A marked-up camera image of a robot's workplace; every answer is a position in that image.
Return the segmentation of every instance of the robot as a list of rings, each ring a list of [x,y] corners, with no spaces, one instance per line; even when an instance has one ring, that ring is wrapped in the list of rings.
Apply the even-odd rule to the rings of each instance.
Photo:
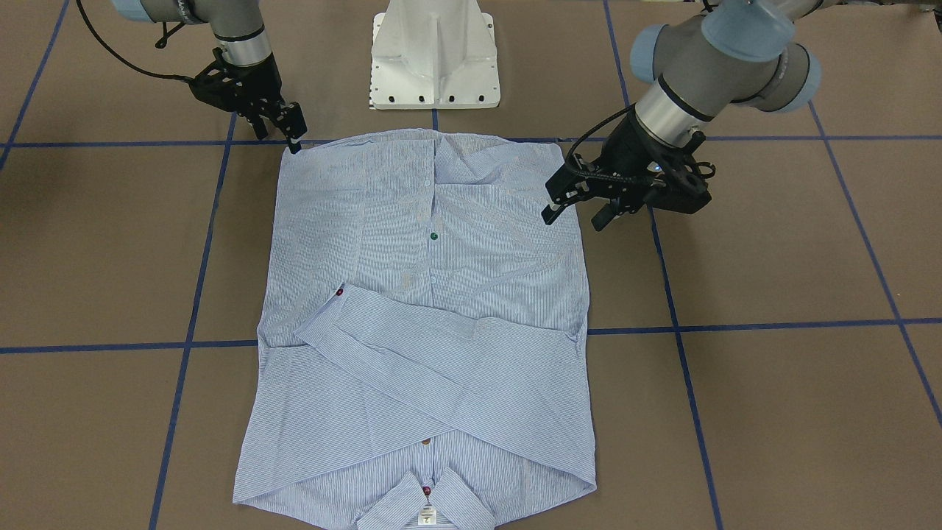
[[[651,88],[576,141],[546,182],[550,200],[544,222],[552,224],[567,207],[596,197],[608,200],[592,219],[596,230],[644,206],[689,214],[705,206],[711,200],[707,180],[716,168],[693,157],[706,139],[704,128],[731,104],[764,112],[807,104],[820,84],[821,68],[811,52],[791,41],[794,22],[837,1],[724,0],[711,6],[704,0],[705,9],[680,25],[644,29],[631,49],[631,70]],[[81,10],[81,0],[76,3]],[[215,60],[182,80],[200,101],[247,118],[259,139],[268,134],[265,117],[284,133],[292,153],[300,149],[304,118],[297,103],[286,104],[281,96],[257,0],[112,3],[131,20],[178,23],[172,31],[209,23],[219,41]],[[601,155],[583,160],[578,146],[618,118]]]

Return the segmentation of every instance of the brown tile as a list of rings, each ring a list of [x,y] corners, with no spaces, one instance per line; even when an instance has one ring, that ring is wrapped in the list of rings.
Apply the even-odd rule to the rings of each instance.
[[[0,356],[0,528],[145,528],[180,354]]]
[[[254,339],[262,315],[282,146],[229,156],[203,283],[197,340]]]
[[[53,34],[62,2],[4,2],[0,4],[0,140],[7,141],[20,107],[40,67]]]
[[[159,530],[316,530],[282,515],[232,504],[236,466],[252,413],[257,378],[254,348],[193,350],[160,507]]]
[[[14,149],[3,345],[183,340],[221,147]]]
[[[502,528],[715,528],[674,336],[593,336],[587,362],[598,491]]]
[[[571,146],[560,144],[564,155]],[[601,142],[584,142],[578,152],[593,160],[601,146]],[[596,232],[592,217],[605,203],[599,199],[577,205],[589,274],[589,327],[671,325],[647,211],[616,219]]]
[[[821,62],[814,103],[829,135],[942,134],[942,39],[932,13],[835,6],[797,26],[796,41]]]
[[[938,527],[939,424],[895,326],[684,339],[726,528]]]
[[[650,85],[631,73],[631,45],[649,25],[678,25],[700,12],[699,3],[610,2],[611,23],[631,102],[637,102]],[[811,111],[804,107],[785,114],[729,106],[704,131],[707,136],[818,136]]]
[[[159,25],[125,20],[109,2],[85,5],[105,41],[142,68],[195,75],[213,59],[216,41],[208,26],[184,28],[161,51],[154,48]],[[48,38],[45,28],[42,33]],[[225,140],[228,127],[229,113],[196,101],[183,83],[120,64],[90,35],[72,3],[17,141]]]
[[[937,403],[942,405],[942,325],[907,325],[906,331],[926,373]]]
[[[494,16],[500,106],[441,111],[443,131],[578,137],[624,106],[601,2],[479,3]]]
[[[904,318],[942,316],[938,141],[833,141],[837,161]]]
[[[306,138],[335,140],[389,129],[431,128],[431,112],[426,110],[369,108],[373,17],[388,6],[387,0],[262,4],[284,82],[282,94],[304,109]],[[236,137],[254,138],[247,126],[239,127]]]
[[[681,324],[892,318],[821,141],[713,141],[713,201],[658,212]]]

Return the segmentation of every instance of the light blue shirt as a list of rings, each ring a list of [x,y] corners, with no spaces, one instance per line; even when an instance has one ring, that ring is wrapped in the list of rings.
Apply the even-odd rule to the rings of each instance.
[[[540,216],[561,164],[428,130],[285,154],[236,503],[493,530],[595,490],[578,221]]]

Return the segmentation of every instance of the folded shirt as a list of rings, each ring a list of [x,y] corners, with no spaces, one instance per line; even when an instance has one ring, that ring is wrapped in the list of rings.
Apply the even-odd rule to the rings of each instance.
[[[285,154],[234,502],[492,530],[595,490],[589,290],[553,144],[428,130]]]

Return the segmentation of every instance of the shirt tag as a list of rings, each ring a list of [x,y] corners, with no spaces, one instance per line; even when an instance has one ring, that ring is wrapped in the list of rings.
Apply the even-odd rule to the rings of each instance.
[[[434,506],[428,505],[418,512],[418,525],[428,526],[432,524],[438,524],[438,511]]]

